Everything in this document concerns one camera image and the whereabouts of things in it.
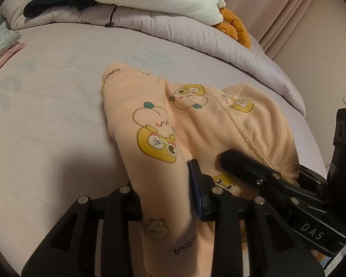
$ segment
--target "cartoon duck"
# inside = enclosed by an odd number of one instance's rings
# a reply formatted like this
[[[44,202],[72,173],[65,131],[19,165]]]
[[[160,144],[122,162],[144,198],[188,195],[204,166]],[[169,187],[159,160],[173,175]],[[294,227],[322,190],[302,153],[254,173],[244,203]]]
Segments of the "cartoon duck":
[[[133,113],[133,120],[142,128],[137,132],[137,144],[142,152],[153,158],[173,163],[176,161],[176,137],[168,112],[145,102]]]
[[[169,230],[167,226],[165,226],[164,219],[150,219],[149,223],[145,226],[145,233],[149,238],[161,240],[168,236]]]
[[[236,181],[232,176],[218,175],[213,177],[213,181],[216,187],[227,190],[236,197],[240,197],[242,194],[242,189],[236,184]]]
[[[184,110],[191,106],[195,109],[202,108],[208,102],[208,98],[204,97],[205,90],[200,84],[188,84],[176,90],[169,101],[172,101],[178,109]]]
[[[254,103],[249,100],[244,99],[235,99],[233,97],[229,97],[227,95],[223,95],[220,93],[215,93],[217,98],[224,100],[224,103],[228,106],[228,108],[232,108],[234,110],[239,110],[244,113],[248,113],[254,107]]]

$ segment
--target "camera lens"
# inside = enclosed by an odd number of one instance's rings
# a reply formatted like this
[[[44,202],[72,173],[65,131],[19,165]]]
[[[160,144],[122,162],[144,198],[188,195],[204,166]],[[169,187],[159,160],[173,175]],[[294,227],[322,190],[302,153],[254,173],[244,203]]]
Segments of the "camera lens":
[[[343,133],[343,124],[340,122],[337,127],[337,138],[341,138]]]

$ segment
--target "drawstring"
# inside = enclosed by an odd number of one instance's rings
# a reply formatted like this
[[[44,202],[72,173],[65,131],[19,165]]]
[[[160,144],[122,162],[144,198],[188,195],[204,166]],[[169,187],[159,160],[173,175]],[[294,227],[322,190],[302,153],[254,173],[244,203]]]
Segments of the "drawstring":
[[[105,25],[105,27],[109,28],[109,27],[113,27],[113,26],[114,26],[114,23],[112,23],[111,21],[112,21],[112,19],[113,19],[113,14],[115,13],[117,7],[118,7],[118,6],[115,5],[113,11],[111,12],[110,22],[107,23],[107,24]]]

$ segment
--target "das logo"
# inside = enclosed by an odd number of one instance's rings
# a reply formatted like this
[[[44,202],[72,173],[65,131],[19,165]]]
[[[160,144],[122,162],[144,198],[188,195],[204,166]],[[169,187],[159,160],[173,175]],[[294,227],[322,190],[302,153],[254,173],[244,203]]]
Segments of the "das logo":
[[[305,223],[302,228],[301,231],[303,233],[306,233],[308,237],[310,238],[314,238],[316,240],[320,240],[322,238],[322,236],[324,235],[324,232],[317,232],[316,228],[310,228],[310,224]]]

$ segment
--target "pink towel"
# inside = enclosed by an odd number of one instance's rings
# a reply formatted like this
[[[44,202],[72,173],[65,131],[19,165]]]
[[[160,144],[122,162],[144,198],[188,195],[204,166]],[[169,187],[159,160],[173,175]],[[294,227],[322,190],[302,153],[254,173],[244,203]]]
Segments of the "pink towel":
[[[4,65],[5,62],[17,51],[22,49],[25,46],[24,43],[16,42],[9,49],[7,49],[3,54],[0,55],[0,68]]]

